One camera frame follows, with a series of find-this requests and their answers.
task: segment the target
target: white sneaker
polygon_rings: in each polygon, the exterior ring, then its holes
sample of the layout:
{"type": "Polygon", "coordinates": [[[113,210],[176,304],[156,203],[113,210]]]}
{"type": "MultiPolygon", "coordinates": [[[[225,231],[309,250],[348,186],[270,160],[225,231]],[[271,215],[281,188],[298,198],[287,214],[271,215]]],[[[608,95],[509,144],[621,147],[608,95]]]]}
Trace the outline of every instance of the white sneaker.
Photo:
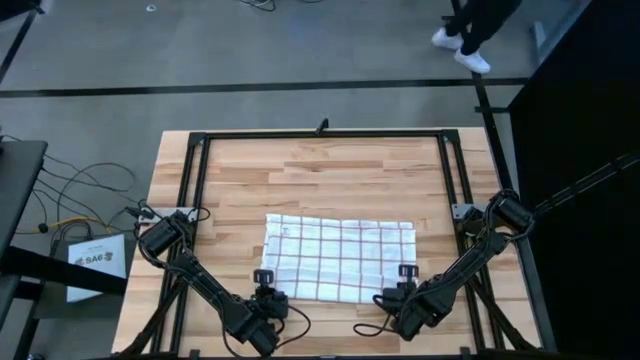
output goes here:
{"type": "Polygon", "coordinates": [[[460,64],[469,68],[469,70],[478,74],[486,74],[491,71],[491,65],[489,65],[489,63],[487,63],[477,51],[470,55],[463,55],[460,52],[460,49],[458,49],[456,54],[453,55],[453,58],[460,64]]]}
{"type": "Polygon", "coordinates": [[[447,36],[447,31],[444,28],[440,28],[431,37],[433,45],[449,50],[458,50],[462,47],[462,36],[460,34],[456,36],[447,36]]]}

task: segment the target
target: black panel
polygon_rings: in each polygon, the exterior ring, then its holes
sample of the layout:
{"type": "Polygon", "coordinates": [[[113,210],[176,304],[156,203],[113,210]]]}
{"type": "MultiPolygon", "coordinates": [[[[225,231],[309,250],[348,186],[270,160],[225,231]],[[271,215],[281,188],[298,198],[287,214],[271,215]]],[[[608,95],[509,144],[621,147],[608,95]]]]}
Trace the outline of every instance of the black panel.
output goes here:
{"type": "MultiPolygon", "coordinates": [[[[638,152],[639,10],[593,1],[511,104],[525,204],[638,152]]],[[[631,356],[636,346],[639,166],[538,221],[531,244],[561,352],[631,356]]]]}

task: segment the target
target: white towel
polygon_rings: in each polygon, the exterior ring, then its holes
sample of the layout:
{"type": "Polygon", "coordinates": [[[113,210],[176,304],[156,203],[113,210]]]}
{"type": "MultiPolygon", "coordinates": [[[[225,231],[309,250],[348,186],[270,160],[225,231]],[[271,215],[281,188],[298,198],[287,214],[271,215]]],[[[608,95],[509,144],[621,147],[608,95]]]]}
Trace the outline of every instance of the white towel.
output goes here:
{"type": "Polygon", "coordinates": [[[267,214],[261,267],[294,299],[372,303],[416,263],[415,237],[410,222],[267,214]]]}

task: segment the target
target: wooden table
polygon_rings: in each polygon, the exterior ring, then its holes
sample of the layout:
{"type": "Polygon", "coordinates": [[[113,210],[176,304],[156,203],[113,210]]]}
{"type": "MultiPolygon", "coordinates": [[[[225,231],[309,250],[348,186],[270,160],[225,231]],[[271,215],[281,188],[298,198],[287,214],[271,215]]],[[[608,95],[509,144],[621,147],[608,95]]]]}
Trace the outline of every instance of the wooden table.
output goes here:
{"type": "MultiPolygon", "coordinates": [[[[486,202],[498,191],[498,182],[484,129],[459,131],[474,200],[486,202]]],[[[188,134],[163,134],[149,190],[153,206],[175,206],[188,134]]],[[[198,152],[189,200],[193,199],[198,152]]],[[[448,152],[457,173],[453,150],[448,152]]],[[[456,189],[462,199],[457,176],[456,189]]],[[[458,256],[434,138],[215,140],[203,205],[212,217],[199,226],[195,253],[230,292],[242,296],[253,292],[251,274],[260,265],[266,213],[412,221],[423,279],[443,272],[458,256]]],[[[539,345],[515,248],[509,246],[489,268],[498,304],[525,338],[539,345]]],[[[149,319],[158,303],[161,282],[162,271],[136,254],[114,351],[126,347],[149,319]]],[[[364,338],[352,331],[356,322],[382,324],[384,314],[375,305],[293,300],[311,318],[311,331],[275,355],[456,354],[461,346],[473,349],[463,291],[438,327],[423,327],[411,342],[394,334],[364,338]]],[[[492,345],[486,310],[480,307],[485,337],[492,345]]],[[[172,323],[170,311],[163,349],[168,349],[172,323]]],[[[281,336],[295,336],[305,325],[293,314],[281,336]]],[[[240,345],[231,337],[229,341],[240,354],[255,354],[250,344],[240,345]]],[[[229,356],[217,312],[190,290],[180,353],[187,355],[194,348],[202,356],[229,356]]]]}

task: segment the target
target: gray floor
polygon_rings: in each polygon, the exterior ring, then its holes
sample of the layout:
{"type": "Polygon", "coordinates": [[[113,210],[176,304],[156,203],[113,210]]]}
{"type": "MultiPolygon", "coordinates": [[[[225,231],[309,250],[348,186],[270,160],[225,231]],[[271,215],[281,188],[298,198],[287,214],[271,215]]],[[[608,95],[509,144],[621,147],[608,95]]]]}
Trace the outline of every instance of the gray floor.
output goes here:
{"type": "MultiPolygon", "coordinates": [[[[269,14],[232,0],[45,1],[47,15],[36,18],[0,90],[470,78],[451,53],[430,45],[440,17],[451,14],[449,0],[278,2],[269,14]],[[145,11],[150,3],[156,12],[145,11]]],[[[553,24],[564,8],[563,0],[524,0],[483,47],[494,68],[489,77],[531,75],[529,28],[534,20],[553,24]]],[[[0,24],[0,54],[22,19],[0,24]]],[[[507,106],[519,88],[487,91],[493,106],[507,106]]],[[[481,126],[477,105],[472,87],[1,99],[0,125],[13,136],[48,141],[50,155],[77,166],[111,161],[135,169],[131,196],[143,198],[164,130],[315,127],[325,117],[333,127],[481,126]]],[[[496,120],[509,148],[508,117],[496,120]]],[[[111,184],[127,181],[117,170],[96,175],[111,184]]],[[[69,194],[104,217],[125,205],[81,185],[69,194]]],[[[54,206],[47,207],[51,221],[54,206]]],[[[41,221],[42,210],[30,202],[21,228],[41,221]]],[[[16,236],[14,244],[45,253],[48,241],[16,236]]],[[[14,302],[0,333],[0,359],[16,346],[28,305],[14,302]]],[[[107,355],[117,318],[86,319],[85,311],[42,321],[32,350],[52,360],[107,355]]]]}

